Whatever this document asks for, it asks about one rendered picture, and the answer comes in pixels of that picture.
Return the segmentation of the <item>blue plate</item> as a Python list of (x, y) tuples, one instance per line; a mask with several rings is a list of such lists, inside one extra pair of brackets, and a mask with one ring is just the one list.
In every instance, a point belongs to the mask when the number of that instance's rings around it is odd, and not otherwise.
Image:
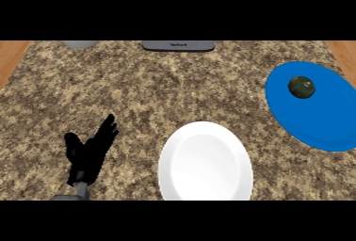
[[(288, 87), (300, 76), (315, 84), (306, 99)], [(269, 74), (265, 96), (279, 125), (305, 144), (330, 152), (356, 148), (356, 88), (339, 73), (315, 62), (285, 62)]]

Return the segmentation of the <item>pale grey appliance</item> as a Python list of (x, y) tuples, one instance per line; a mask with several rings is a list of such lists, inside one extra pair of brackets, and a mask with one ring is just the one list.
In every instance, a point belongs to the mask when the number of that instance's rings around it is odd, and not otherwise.
[(99, 42), (96, 40), (65, 40), (62, 43), (71, 49), (84, 49), (98, 44)]

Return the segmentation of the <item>white plate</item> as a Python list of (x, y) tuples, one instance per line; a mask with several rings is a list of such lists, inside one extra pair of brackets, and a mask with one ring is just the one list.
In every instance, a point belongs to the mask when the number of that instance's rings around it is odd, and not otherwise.
[(250, 200), (250, 155), (238, 136), (214, 122), (191, 122), (173, 132), (157, 175), (166, 201)]

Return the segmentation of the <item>dark grey appliance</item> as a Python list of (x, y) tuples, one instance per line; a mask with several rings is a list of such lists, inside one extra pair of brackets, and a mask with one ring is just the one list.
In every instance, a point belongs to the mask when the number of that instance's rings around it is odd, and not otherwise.
[(206, 52), (214, 49), (213, 40), (144, 40), (142, 46), (149, 51)]

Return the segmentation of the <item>dark green squash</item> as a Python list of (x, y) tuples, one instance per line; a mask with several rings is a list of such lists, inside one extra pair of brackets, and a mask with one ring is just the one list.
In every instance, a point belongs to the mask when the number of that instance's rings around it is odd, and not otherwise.
[(313, 96), (316, 92), (315, 83), (310, 78), (305, 76), (296, 76), (288, 84), (288, 89), (291, 94), (299, 99), (308, 99)]

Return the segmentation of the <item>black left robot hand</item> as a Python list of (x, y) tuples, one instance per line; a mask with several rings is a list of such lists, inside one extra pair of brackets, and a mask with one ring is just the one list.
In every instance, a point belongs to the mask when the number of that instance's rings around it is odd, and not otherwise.
[(82, 142), (76, 133), (64, 135), (65, 155), (71, 163), (67, 183), (74, 186), (79, 183), (92, 185), (96, 182), (107, 152), (120, 133), (114, 115), (110, 114), (95, 136)]

